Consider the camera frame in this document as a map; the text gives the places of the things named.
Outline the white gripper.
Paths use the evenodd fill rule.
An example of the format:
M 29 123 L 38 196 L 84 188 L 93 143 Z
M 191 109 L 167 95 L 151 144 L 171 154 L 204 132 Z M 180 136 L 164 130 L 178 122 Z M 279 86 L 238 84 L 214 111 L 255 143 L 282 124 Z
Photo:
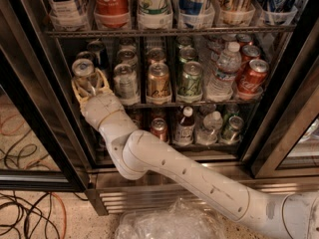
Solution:
M 96 69 L 95 94 L 98 96 L 89 99 L 89 93 L 80 86 L 77 80 L 72 80 L 71 85 L 81 107 L 82 115 L 95 130 L 99 129 L 105 118 L 123 109 L 119 99 L 111 93 L 109 82 L 100 69 Z

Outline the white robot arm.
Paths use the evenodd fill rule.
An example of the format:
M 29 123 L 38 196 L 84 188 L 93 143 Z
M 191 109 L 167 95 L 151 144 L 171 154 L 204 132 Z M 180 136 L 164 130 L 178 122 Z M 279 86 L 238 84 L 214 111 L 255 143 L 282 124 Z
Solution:
M 179 153 L 139 129 L 99 69 L 74 74 L 81 113 L 104 139 L 118 172 L 137 180 L 151 170 L 199 197 L 233 222 L 277 239 L 319 239 L 319 193 L 266 194 Z

